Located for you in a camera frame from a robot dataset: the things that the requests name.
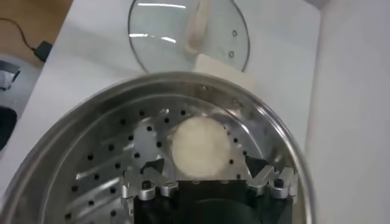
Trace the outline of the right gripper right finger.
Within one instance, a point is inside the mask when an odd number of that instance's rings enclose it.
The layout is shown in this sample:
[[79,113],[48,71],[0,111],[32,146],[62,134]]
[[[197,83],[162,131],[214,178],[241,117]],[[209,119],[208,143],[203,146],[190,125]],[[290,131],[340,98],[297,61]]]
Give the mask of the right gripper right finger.
[[280,172],[264,159],[245,156],[245,163],[250,173],[246,184],[256,196],[269,192],[277,200],[297,200],[298,174],[291,167],[284,167]]

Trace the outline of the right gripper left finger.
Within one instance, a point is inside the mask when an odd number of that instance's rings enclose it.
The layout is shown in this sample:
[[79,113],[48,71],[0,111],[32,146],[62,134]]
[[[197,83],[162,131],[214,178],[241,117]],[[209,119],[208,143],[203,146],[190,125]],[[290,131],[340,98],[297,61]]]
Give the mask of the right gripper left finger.
[[163,158],[148,161],[142,168],[128,166],[120,176],[121,201],[128,213],[134,213],[135,200],[152,201],[156,196],[172,198],[179,189],[176,180],[162,174],[165,160]]

